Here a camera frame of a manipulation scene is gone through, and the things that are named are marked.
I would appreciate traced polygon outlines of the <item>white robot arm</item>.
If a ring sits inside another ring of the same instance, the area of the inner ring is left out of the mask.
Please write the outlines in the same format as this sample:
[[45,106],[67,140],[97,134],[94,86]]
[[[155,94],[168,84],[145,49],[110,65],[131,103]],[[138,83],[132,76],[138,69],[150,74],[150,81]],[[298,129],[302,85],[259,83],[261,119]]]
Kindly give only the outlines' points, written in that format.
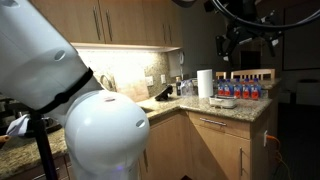
[[77,180],[138,180],[149,120],[108,91],[28,0],[0,0],[1,93],[64,128]]

